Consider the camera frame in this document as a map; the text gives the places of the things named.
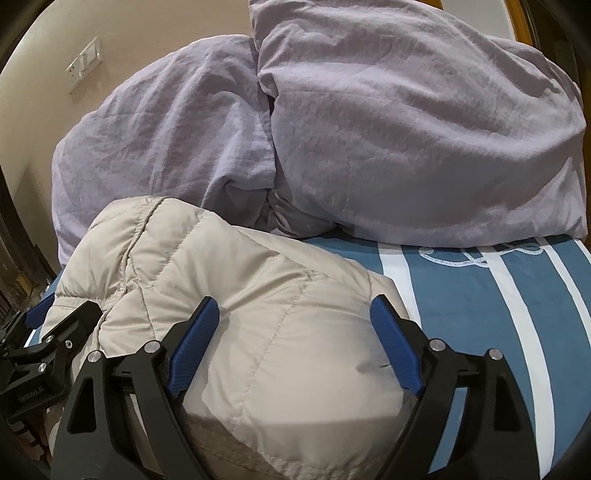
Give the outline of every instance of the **switch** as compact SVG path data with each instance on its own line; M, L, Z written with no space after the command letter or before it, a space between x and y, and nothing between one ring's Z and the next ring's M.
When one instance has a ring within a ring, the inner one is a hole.
M77 85L84 80L84 78L94 70L102 60L103 57L100 50L100 42L98 37L95 37L86 47L84 47L66 69L70 93L74 91Z

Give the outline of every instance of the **beige wall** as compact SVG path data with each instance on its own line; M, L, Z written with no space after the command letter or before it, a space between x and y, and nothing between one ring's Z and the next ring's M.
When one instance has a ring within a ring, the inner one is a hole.
M248 0L56 0L26 33L0 74L0 165L29 235L55 268L56 144L131 74L224 33L250 33ZM95 36L103 63L70 95L66 67Z

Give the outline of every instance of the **beige puffer jacket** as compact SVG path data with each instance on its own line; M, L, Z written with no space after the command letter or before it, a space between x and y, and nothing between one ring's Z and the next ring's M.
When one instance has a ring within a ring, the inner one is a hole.
M96 218L43 334L86 300L99 303L103 316L75 376L90 351L134 353L211 296L220 325L184 408L218 478L369 480L411 408L369 321L381 293L406 315L393 282L354 261L179 200L137 197ZM47 416L51 442L60 414L54 407ZM157 470L138 421L134 435Z

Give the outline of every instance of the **metal bolt head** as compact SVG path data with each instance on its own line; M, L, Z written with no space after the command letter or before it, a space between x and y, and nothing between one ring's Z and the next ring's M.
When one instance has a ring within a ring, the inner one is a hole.
M102 355L103 355L103 354L100 352L100 350L94 350L94 351L92 351L92 352L90 352L90 353L88 354L88 356L86 357L86 359L87 359L87 360L88 360L88 361L89 361L91 364L93 364L93 363L95 363L95 362L98 362L98 361L100 360L100 357L101 357Z
M160 342L158 340L152 340L144 345L144 351L146 353L154 353L157 352L160 348Z
M443 340L440 340L439 338L434 338L429 342L429 348L431 348L431 350L433 350L434 352L443 352L446 347L446 343Z
M497 350L496 348L491 348L488 354L491 356L493 360L502 360L503 358L503 352Z

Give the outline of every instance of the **blue mattress cover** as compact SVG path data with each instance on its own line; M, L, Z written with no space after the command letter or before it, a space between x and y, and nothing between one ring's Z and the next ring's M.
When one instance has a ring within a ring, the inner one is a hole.
M542 476L560 459L591 411L591 255L580 241L432 249L331 232L307 242L392 278L427 336L459 352L500 349L534 425ZM449 459L465 397L456 391L432 470Z

